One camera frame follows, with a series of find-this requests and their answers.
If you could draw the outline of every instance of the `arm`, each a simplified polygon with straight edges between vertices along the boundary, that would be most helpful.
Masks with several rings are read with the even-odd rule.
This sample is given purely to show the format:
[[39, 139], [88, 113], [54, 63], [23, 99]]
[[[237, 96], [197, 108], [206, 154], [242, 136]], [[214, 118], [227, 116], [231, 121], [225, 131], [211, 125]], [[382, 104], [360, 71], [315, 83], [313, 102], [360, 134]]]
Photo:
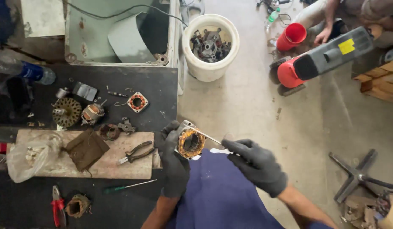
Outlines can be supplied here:
[[157, 200], [157, 205], [144, 222], [142, 229], [165, 228], [178, 201], [179, 197], [168, 198], [160, 196]]
[[316, 36], [314, 45], [318, 46], [327, 42], [332, 32], [332, 25], [335, 20], [335, 11], [340, 5], [340, 0], [328, 0], [325, 7], [325, 28]]
[[310, 200], [293, 186], [287, 186], [277, 198], [287, 205], [301, 229], [306, 228], [313, 221], [318, 221], [329, 227], [338, 229], [329, 216], [311, 203]]
[[301, 228], [315, 221], [335, 229], [338, 228], [326, 214], [304, 195], [294, 187], [287, 186], [287, 174], [281, 170], [271, 151], [261, 148], [250, 139], [236, 142], [222, 140], [222, 145], [230, 152], [234, 152], [228, 155], [228, 159], [248, 180], [267, 192], [271, 198], [278, 197], [288, 206]]
[[161, 196], [144, 222], [142, 229], [165, 228], [179, 199], [185, 193], [190, 168], [188, 160], [177, 157], [177, 153], [174, 151], [178, 145], [179, 136], [176, 132], [178, 127], [179, 122], [173, 121], [160, 133], [155, 133], [154, 147], [158, 148], [165, 183]]

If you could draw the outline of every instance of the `green-handled screwdriver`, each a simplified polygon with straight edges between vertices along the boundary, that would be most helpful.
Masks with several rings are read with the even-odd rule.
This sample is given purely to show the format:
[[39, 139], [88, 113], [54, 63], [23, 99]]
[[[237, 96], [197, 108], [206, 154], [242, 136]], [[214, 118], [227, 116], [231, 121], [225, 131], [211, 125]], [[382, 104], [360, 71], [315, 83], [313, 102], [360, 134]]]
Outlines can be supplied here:
[[109, 193], [112, 193], [112, 192], [115, 192], [115, 191], [118, 191], [118, 190], [122, 190], [122, 189], [125, 189], [125, 188], [130, 188], [130, 187], [137, 186], [137, 185], [147, 184], [147, 183], [150, 183], [150, 182], [153, 182], [153, 181], [156, 181], [156, 180], [157, 179], [149, 180], [149, 181], [146, 181], [146, 182], [143, 182], [143, 183], [140, 183], [140, 184], [128, 185], [128, 186], [122, 186], [122, 187], [110, 187], [110, 188], [106, 188], [103, 191], [103, 193], [104, 194], [109, 194]]

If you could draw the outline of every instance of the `person's hand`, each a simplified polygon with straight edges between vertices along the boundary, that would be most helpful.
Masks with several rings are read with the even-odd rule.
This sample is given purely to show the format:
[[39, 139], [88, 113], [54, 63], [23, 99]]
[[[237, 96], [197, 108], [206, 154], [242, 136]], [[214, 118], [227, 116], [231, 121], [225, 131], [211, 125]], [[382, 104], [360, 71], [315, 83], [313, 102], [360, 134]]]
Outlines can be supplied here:
[[162, 194], [170, 198], [181, 197], [189, 180], [188, 160], [174, 151], [178, 146], [178, 127], [179, 122], [172, 121], [160, 133], [156, 133], [154, 140], [154, 147], [158, 148], [165, 175]]
[[287, 174], [281, 171], [271, 151], [261, 148], [250, 139], [223, 139], [222, 145], [233, 152], [227, 158], [248, 180], [267, 192], [271, 198], [277, 197], [287, 187]]
[[329, 36], [331, 35], [332, 27], [326, 27], [323, 31], [316, 36], [314, 40], [314, 46], [319, 46], [320, 44], [325, 44], [328, 41]]

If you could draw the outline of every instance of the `brown cloth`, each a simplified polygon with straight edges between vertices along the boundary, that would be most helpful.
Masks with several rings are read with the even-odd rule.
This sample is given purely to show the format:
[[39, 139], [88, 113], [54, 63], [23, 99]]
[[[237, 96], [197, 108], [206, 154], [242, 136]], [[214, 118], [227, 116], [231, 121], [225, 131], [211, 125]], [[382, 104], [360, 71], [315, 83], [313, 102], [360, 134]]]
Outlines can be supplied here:
[[78, 171], [88, 170], [110, 148], [92, 129], [87, 129], [65, 148]]

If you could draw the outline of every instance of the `wooden crate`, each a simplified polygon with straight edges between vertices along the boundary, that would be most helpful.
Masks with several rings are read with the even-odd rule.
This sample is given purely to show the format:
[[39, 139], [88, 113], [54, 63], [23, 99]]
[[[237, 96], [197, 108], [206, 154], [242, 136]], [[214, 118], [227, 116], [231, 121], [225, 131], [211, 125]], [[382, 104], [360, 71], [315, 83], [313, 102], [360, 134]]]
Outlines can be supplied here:
[[361, 92], [393, 102], [393, 61], [353, 78], [361, 82]]

